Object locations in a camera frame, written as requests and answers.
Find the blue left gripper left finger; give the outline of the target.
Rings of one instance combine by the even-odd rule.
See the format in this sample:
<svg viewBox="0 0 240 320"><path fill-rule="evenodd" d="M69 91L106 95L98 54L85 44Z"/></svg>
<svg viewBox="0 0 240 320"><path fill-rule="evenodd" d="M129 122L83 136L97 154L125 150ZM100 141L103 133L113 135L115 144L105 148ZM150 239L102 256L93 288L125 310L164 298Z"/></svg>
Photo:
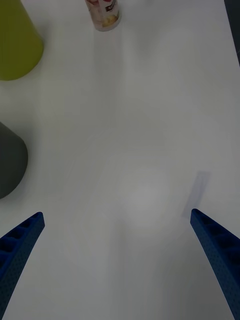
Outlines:
<svg viewBox="0 0 240 320"><path fill-rule="evenodd" d="M37 212L0 238L0 319L44 227L43 213Z"/></svg>

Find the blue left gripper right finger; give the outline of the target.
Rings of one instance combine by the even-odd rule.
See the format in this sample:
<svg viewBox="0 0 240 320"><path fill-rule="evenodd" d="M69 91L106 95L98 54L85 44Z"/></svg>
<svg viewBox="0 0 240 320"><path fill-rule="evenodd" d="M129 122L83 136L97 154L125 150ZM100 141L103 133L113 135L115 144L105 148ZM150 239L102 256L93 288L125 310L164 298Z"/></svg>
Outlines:
<svg viewBox="0 0 240 320"><path fill-rule="evenodd" d="M198 209L190 224L235 320L240 319L240 239Z"/></svg>

